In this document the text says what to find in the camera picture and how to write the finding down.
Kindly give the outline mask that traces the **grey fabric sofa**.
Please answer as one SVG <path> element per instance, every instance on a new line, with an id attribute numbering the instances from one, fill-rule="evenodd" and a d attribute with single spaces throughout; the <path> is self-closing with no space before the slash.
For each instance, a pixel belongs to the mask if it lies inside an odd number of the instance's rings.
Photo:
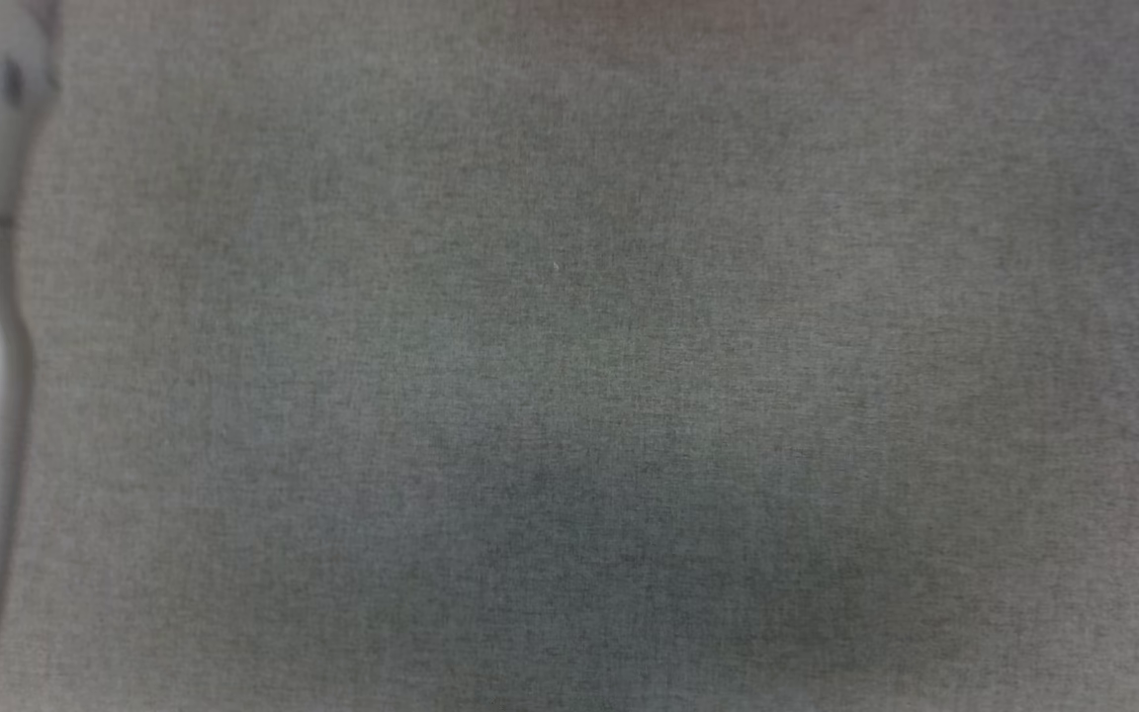
<path id="1" fill-rule="evenodd" d="M 64 0 L 0 712 L 1139 712 L 1139 0 Z"/>

